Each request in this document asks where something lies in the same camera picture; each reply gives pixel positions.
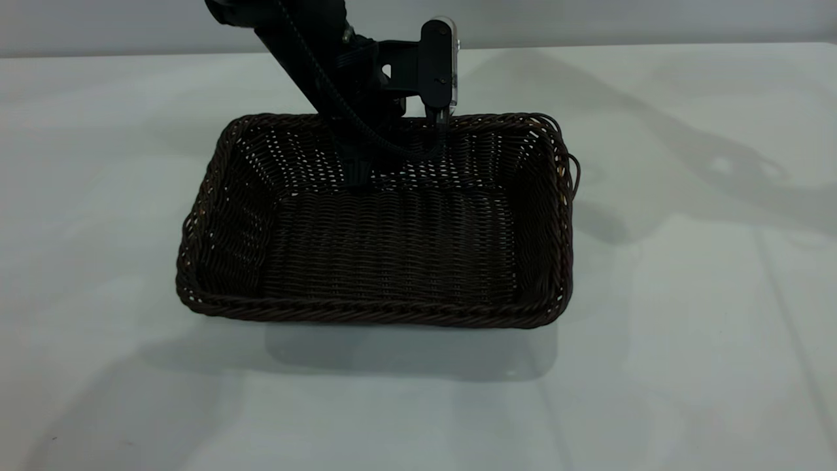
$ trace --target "white table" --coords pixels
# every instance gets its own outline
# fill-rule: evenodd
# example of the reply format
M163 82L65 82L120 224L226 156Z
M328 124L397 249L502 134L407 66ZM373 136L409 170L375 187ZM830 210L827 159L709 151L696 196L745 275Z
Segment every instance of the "white table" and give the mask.
M267 54L0 60L0 469L837 467L837 46L464 51L581 160L534 331L208 320L180 225Z

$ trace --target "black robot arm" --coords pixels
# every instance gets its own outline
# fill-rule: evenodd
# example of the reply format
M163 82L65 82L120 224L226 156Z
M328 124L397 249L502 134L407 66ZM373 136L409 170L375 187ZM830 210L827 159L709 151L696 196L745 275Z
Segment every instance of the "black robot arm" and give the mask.
M205 0L216 20L252 28L329 124L349 187L373 168L440 157L456 105L458 42L452 22L431 20L419 42L376 42L355 34L344 0ZM383 73L389 65L390 75ZM420 96L438 139L426 153L390 142L405 98Z

